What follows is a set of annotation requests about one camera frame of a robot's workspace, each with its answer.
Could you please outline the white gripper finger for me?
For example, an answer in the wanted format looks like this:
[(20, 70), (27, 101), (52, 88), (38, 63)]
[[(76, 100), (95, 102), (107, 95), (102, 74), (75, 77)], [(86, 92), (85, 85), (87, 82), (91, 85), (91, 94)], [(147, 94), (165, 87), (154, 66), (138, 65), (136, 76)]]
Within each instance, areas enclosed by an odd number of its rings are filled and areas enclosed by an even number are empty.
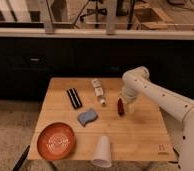
[(119, 92), (119, 93), (118, 93), (118, 97), (119, 97), (120, 99), (123, 99), (122, 92)]
[(135, 103), (130, 103), (128, 105), (128, 112), (129, 114), (133, 114), (135, 112)]

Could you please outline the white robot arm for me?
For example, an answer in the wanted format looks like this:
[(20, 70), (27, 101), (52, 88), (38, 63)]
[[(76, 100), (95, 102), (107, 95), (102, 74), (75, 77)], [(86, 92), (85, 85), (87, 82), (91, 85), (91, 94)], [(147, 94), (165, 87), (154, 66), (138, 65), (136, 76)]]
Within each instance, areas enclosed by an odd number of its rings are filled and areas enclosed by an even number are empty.
[(152, 83), (149, 70), (137, 67), (123, 76), (123, 99), (131, 103), (142, 93), (183, 124), (183, 141), (178, 158), (180, 171), (194, 171), (194, 100)]

